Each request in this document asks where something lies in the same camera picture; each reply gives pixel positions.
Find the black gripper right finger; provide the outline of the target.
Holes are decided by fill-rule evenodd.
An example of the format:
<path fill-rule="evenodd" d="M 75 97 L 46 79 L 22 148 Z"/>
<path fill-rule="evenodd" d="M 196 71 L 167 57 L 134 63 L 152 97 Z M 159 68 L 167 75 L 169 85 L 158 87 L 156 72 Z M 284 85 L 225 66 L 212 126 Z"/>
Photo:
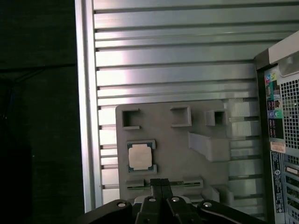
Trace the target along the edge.
<path fill-rule="evenodd" d="M 162 179 L 162 194 L 166 203 L 164 224 L 264 224 L 250 216 L 213 200 L 203 200 L 197 206 L 175 196 L 168 179 Z"/>

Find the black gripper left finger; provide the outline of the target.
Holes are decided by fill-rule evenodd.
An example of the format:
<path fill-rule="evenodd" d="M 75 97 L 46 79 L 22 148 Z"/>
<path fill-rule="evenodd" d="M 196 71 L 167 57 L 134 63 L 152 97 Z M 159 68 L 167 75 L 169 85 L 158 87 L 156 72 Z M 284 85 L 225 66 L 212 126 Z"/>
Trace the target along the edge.
<path fill-rule="evenodd" d="M 117 199 L 87 212 L 77 219 L 78 224 L 161 224 L 162 180 L 150 180 L 151 194 L 141 203 Z"/>

